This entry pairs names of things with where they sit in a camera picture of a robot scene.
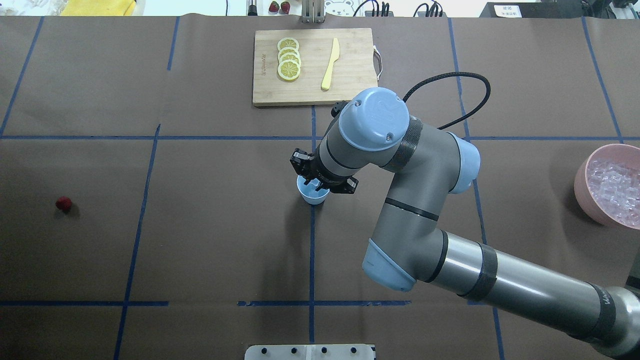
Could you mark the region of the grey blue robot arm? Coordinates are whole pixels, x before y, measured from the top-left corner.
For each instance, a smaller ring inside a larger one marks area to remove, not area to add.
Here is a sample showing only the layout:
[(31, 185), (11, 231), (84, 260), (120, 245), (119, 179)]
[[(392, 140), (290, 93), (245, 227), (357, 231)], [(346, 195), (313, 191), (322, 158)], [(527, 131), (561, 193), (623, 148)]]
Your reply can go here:
[(616, 360), (639, 358), (639, 296), (581, 281), (438, 227), (448, 194), (478, 177), (478, 149), (412, 116), (387, 88), (367, 88), (341, 110), (311, 153), (290, 163), (307, 183), (353, 194), (355, 174), (373, 164), (393, 173), (362, 268), (408, 292), (418, 281), (485, 303), (591, 344)]

